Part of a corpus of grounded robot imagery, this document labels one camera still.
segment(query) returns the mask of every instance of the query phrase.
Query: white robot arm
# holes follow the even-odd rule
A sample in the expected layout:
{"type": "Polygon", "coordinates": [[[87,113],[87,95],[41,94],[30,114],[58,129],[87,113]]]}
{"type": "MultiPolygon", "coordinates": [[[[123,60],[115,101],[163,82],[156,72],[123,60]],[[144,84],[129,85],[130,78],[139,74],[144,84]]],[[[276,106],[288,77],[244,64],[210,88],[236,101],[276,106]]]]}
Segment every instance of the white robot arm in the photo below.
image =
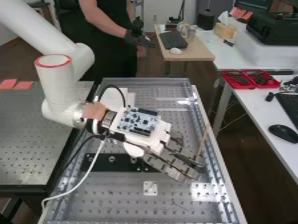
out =
{"type": "Polygon", "coordinates": [[[94,62],[85,44],[74,44],[22,0],[0,0],[0,22],[45,55],[34,65],[45,93],[43,116],[74,128],[122,142],[131,157],[143,161],[172,179],[196,180],[202,161],[183,149],[182,135],[152,111],[121,108],[106,111],[101,121],[82,119],[74,84],[94,62]]]}

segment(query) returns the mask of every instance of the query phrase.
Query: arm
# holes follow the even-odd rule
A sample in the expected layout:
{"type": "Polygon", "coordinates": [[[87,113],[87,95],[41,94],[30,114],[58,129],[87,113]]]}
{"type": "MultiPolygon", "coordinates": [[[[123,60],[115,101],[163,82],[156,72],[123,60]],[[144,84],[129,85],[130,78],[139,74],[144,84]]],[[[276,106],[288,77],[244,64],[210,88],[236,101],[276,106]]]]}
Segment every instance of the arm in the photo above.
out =
{"type": "Polygon", "coordinates": [[[93,24],[105,33],[123,38],[126,29],[118,26],[106,16],[103,11],[97,7],[95,0],[79,0],[79,6],[85,15],[86,21],[93,24]]]}
{"type": "Polygon", "coordinates": [[[126,0],[126,10],[127,10],[129,19],[130,21],[132,21],[135,19],[135,15],[134,15],[132,4],[130,0],[126,0]]]}

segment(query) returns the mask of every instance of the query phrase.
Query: red box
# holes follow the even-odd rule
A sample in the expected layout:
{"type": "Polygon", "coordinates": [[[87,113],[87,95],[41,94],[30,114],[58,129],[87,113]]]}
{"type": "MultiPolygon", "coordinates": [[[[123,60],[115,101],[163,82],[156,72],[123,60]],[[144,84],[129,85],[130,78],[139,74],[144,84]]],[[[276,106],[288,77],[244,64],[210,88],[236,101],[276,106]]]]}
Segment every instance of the red box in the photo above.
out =
{"type": "Polygon", "coordinates": [[[262,71],[262,70],[244,70],[244,75],[248,77],[248,79],[252,80],[255,83],[256,88],[259,89],[275,89],[279,88],[280,83],[272,78],[272,76],[262,71]]]}
{"type": "Polygon", "coordinates": [[[234,89],[254,89],[255,83],[247,77],[243,71],[226,70],[220,72],[220,76],[234,89]]]}

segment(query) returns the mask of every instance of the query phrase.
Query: person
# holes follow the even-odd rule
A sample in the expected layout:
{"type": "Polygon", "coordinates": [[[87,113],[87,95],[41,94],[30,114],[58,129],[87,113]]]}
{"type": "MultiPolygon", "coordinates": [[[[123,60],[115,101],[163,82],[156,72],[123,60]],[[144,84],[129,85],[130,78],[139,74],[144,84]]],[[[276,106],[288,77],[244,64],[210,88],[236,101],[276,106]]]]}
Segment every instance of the person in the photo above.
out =
{"type": "Polygon", "coordinates": [[[63,34],[85,43],[95,61],[82,80],[101,82],[103,77],[134,77],[136,55],[154,44],[131,24],[132,9],[129,0],[78,0],[79,7],[59,17],[63,34]]]}

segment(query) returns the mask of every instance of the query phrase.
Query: circuit board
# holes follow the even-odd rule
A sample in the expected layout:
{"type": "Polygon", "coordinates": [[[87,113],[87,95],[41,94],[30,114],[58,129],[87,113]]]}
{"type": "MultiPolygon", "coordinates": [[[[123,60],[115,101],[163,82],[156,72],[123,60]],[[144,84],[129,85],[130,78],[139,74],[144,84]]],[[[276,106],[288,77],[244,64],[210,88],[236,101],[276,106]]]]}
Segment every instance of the circuit board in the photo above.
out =
{"type": "Polygon", "coordinates": [[[150,136],[155,129],[158,119],[156,112],[132,107],[123,113],[117,128],[122,131],[150,136]]]}

